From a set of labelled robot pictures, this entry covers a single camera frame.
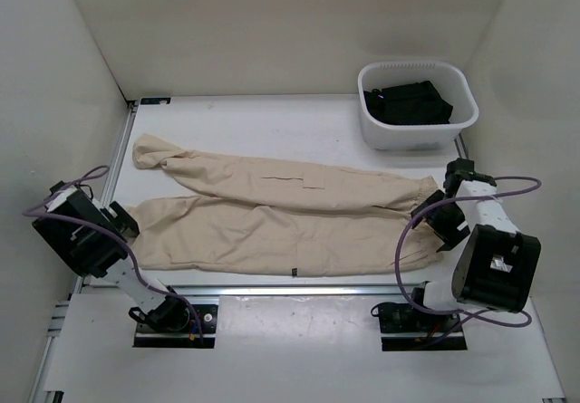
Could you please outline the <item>beige trousers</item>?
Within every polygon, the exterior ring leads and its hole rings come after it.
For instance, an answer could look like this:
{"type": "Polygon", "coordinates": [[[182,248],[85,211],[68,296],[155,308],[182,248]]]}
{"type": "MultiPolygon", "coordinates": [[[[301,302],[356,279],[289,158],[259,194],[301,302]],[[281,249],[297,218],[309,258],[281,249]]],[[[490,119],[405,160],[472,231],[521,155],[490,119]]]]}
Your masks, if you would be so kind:
{"type": "Polygon", "coordinates": [[[428,226],[408,228],[437,190],[433,178],[185,150],[151,135],[136,140],[132,161],[188,191],[130,209],[144,270],[333,277],[413,271],[441,258],[428,226]]]}

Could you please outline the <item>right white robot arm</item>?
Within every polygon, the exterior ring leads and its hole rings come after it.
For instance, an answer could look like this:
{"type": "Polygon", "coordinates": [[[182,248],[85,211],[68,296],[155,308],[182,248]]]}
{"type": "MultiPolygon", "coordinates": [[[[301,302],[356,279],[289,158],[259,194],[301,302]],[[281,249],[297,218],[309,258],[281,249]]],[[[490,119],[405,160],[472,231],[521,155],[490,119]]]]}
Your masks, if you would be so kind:
{"type": "Polygon", "coordinates": [[[426,331],[441,314],[520,313],[527,303],[541,253],[540,241],[509,219],[498,181],[478,173],[472,160],[451,161],[443,187],[411,212],[409,229],[426,224],[442,252],[460,246],[450,277],[422,283],[406,299],[412,327],[426,331]]]}

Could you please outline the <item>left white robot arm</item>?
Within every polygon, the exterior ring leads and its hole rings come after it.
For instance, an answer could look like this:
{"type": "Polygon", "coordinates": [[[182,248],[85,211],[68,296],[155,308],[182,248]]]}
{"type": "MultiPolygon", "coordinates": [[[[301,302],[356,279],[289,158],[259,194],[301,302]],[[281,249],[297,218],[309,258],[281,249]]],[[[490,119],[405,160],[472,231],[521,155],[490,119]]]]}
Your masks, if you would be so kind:
{"type": "Polygon", "coordinates": [[[74,273],[112,283],[131,297],[129,315],[135,322],[157,332],[192,328],[192,307],[171,288],[146,278],[130,255],[128,238],[139,227],[116,202],[105,206],[81,185],[60,181],[28,214],[34,230],[74,273]]]}

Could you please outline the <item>black folded trousers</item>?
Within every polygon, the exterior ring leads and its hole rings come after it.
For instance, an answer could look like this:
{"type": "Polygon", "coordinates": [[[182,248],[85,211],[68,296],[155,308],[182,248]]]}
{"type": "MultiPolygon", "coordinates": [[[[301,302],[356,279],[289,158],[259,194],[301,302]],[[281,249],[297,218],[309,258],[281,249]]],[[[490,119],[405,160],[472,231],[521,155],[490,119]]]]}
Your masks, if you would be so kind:
{"type": "Polygon", "coordinates": [[[372,89],[363,97],[371,116],[392,126],[450,124],[453,112],[431,81],[372,89]]]}

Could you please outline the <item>white plastic basket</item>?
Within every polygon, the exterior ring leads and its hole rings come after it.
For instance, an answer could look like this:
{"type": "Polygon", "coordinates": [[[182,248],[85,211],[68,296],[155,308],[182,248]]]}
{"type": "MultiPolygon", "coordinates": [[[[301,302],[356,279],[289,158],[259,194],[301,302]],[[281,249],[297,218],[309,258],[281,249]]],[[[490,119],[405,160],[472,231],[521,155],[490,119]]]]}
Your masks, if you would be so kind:
{"type": "Polygon", "coordinates": [[[479,118],[475,102],[463,71],[438,60],[374,62],[364,66],[357,78],[359,123],[366,144],[379,150],[432,150],[443,148],[479,118]],[[388,125],[368,111],[364,93],[415,82],[430,81],[453,111],[448,124],[388,125]]]}

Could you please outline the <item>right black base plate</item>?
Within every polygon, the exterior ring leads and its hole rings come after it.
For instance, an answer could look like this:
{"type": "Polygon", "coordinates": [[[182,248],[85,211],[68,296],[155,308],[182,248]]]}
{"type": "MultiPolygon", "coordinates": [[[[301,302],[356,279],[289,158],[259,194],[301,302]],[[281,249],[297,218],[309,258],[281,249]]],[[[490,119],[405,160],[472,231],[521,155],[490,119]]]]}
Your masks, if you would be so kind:
{"type": "Polygon", "coordinates": [[[433,315],[407,303],[381,302],[371,316],[378,320],[383,352],[468,349],[457,314],[433,315]]]}

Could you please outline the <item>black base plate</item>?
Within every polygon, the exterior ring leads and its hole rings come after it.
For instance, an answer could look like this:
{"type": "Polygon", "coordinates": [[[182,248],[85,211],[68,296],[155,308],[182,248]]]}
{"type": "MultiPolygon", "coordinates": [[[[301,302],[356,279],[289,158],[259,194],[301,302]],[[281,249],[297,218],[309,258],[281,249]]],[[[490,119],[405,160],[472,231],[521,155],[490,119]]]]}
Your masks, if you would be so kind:
{"type": "Polygon", "coordinates": [[[218,326],[217,304],[194,304],[201,322],[203,335],[190,311],[181,307],[176,313],[155,324],[138,308],[129,309],[129,316],[136,322],[133,337],[135,348],[156,349],[213,349],[218,326]]]}
{"type": "Polygon", "coordinates": [[[468,349],[457,314],[433,315],[407,303],[381,302],[371,316],[378,320],[383,352],[468,349]]]}

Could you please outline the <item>black corner bracket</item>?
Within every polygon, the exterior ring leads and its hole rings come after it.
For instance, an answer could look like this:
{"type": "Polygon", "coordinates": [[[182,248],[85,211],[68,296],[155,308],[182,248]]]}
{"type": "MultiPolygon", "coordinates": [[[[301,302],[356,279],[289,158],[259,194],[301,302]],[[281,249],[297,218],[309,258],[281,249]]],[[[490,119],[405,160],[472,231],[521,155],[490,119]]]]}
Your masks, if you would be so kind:
{"type": "Polygon", "coordinates": [[[140,105],[169,105],[170,97],[145,97],[140,99],[140,105]]]}

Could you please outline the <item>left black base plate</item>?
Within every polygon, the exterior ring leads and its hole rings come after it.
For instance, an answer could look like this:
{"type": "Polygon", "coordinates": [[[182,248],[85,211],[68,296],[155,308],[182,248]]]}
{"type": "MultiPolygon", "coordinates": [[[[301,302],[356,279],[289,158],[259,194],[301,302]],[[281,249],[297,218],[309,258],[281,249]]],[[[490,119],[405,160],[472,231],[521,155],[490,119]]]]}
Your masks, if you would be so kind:
{"type": "Polygon", "coordinates": [[[181,307],[176,313],[155,324],[138,308],[129,309],[129,316],[136,322],[133,337],[135,348],[156,349],[213,349],[218,326],[217,304],[194,304],[201,322],[203,335],[190,311],[181,307]]]}

